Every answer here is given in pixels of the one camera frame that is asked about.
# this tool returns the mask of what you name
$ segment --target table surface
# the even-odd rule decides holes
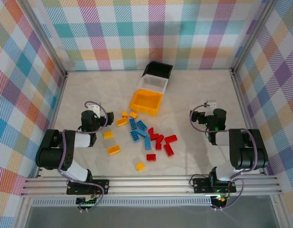
[[[55,129],[76,130],[81,125],[85,101],[100,102],[106,111],[113,111],[114,119],[121,118],[136,90],[143,71],[73,72],[69,74]],[[189,111],[206,100],[216,100],[217,107],[227,111],[226,129],[245,127],[237,96],[227,70],[174,70],[166,87],[157,116],[138,113],[148,128],[164,136],[175,134],[171,143],[174,156],[162,151],[144,149],[144,140],[134,143],[129,123],[118,127],[114,122],[97,134],[95,145],[75,148],[74,158],[93,175],[189,175],[208,174],[215,166],[229,159],[228,146],[213,146],[204,133],[189,123]],[[114,138],[104,139],[104,131],[112,131]],[[107,148],[118,144],[121,151],[108,155]],[[155,153],[156,161],[146,161],[146,154]],[[135,165],[145,164],[138,172]],[[42,176],[58,176],[57,171],[43,170]]]

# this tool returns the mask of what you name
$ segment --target floor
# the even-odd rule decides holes
[[[234,206],[223,212],[215,212],[209,206],[97,207],[87,214],[81,214],[76,207],[32,207],[25,227],[277,228],[279,226],[269,196],[242,196]]]
[[[100,102],[106,111],[113,111],[115,120],[128,105],[143,71],[108,71],[70,73],[58,112],[55,129],[76,130],[81,125],[85,101]],[[239,103],[227,70],[174,70],[170,76],[156,117],[139,113],[137,119],[156,133],[175,134],[177,142],[171,144],[174,156],[164,151],[144,149],[143,140],[134,143],[129,134],[129,124],[107,127],[113,139],[104,139],[103,132],[91,148],[75,148],[75,160],[88,168],[93,175],[183,175],[207,174],[214,166],[228,160],[227,146],[213,146],[204,133],[194,130],[189,123],[189,111],[206,100],[216,100],[217,107],[227,111],[228,128],[245,127]],[[118,144],[121,151],[108,155],[107,148]],[[147,162],[146,154],[155,153],[156,162]],[[135,165],[142,161],[146,167],[137,172]],[[43,170],[42,176],[57,176],[56,171]]]

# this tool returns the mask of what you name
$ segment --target yellow lego brick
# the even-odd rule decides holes
[[[124,118],[116,121],[116,124],[119,127],[122,126],[122,125],[124,125],[124,124],[127,124],[127,123],[128,123],[128,119],[126,117],[124,117]]]
[[[122,112],[122,118],[127,117],[127,112],[123,111]]]
[[[132,118],[137,118],[138,114],[137,113],[134,113],[134,112],[131,112],[129,114],[129,116],[132,117]]]
[[[120,152],[120,147],[119,147],[119,145],[110,147],[110,148],[107,149],[107,152],[108,152],[109,155],[118,153],[118,152]]]
[[[104,132],[104,138],[105,139],[113,138],[113,132]]]
[[[136,165],[136,170],[138,172],[142,171],[144,168],[145,168],[145,165],[142,162]]]

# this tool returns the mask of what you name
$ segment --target enclosure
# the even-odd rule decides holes
[[[130,124],[115,123],[132,111],[152,61],[173,69],[157,114],[138,112],[136,121],[177,136],[171,157],[155,141],[150,150],[134,143]],[[188,215],[200,216],[209,196],[194,194],[189,179],[230,159],[228,146],[213,146],[190,125],[190,110],[208,100],[226,110],[226,129],[259,129],[269,164],[242,175],[237,205],[222,215],[208,209],[204,226],[224,218],[231,227],[293,227],[293,0],[0,0],[0,227],[33,227],[49,216],[54,227],[65,216],[60,208],[86,221],[75,215],[66,180],[35,161],[47,129],[78,129],[86,101],[114,113],[93,147],[74,151],[79,165],[110,181],[103,218],[144,215],[133,223],[105,218],[103,226],[155,226],[145,222],[152,217],[167,226],[167,214],[175,217],[169,227],[180,226],[180,215],[193,226]],[[120,152],[109,155],[115,145]],[[146,160],[150,153],[156,161]],[[242,187],[236,183],[233,199]],[[254,220],[240,218],[252,202]],[[264,205],[270,219],[261,221]]]

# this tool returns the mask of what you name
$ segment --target toy brick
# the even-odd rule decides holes
[[[159,134],[151,134],[151,140],[155,140],[159,137]]]
[[[142,131],[146,131],[147,130],[147,126],[142,122],[142,120],[139,120],[137,122],[137,126],[142,130]]]
[[[113,138],[113,132],[104,132],[104,138],[105,139]]]
[[[167,156],[173,156],[174,155],[174,151],[172,150],[172,148],[170,147],[169,144],[165,144],[164,146],[165,152],[167,154]]]
[[[118,152],[120,152],[120,147],[119,147],[119,145],[110,147],[110,148],[107,149],[107,152],[108,152],[109,155],[118,153]]]
[[[154,128],[153,128],[153,127],[151,127],[151,128],[148,130],[148,134],[150,134],[150,135],[154,134]]]
[[[123,111],[122,112],[122,118],[127,117],[127,112]]]
[[[144,168],[145,168],[145,165],[142,162],[136,165],[136,170],[138,172],[142,171]]]
[[[161,143],[163,139],[164,139],[164,135],[163,134],[159,135],[159,137],[156,139],[156,143]]]
[[[146,155],[146,160],[148,160],[149,162],[154,162],[156,161],[156,155],[155,154],[147,154]]]
[[[131,131],[131,136],[132,136],[132,140],[133,140],[135,143],[140,141],[139,136],[138,136],[138,134],[137,134],[136,131]]]
[[[134,112],[131,112],[131,113],[129,114],[129,116],[135,119],[135,118],[138,117],[138,114],[137,114],[137,113],[134,113]]]
[[[137,129],[136,132],[138,135],[141,135],[143,138],[147,137],[147,133],[144,131],[141,131],[140,129]]]
[[[122,126],[122,125],[124,125],[124,124],[127,124],[128,123],[128,120],[127,120],[127,118],[126,117],[124,117],[124,118],[122,118],[122,119],[119,119],[119,120],[117,120],[116,121],[116,124],[117,124],[117,126]]]
[[[162,144],[161,143],[156,143],[156,150],[157,151],[162,150]]]
[[[136,130],[137,129],[137,125],[136,125],[136,122],[135,122],[135,119],[134,118],[130,118],[129,119],[129,124],[131,125],[132,130]]]
[[[144,146],[146,150],[151,149],[151,139],[149,137],[144,138]]]
[[[169,144],[169,143],[177,141],[178,139],[177,139],[177,136],[173,134],[171,136],[166,137],[164,140],[167,144]]]

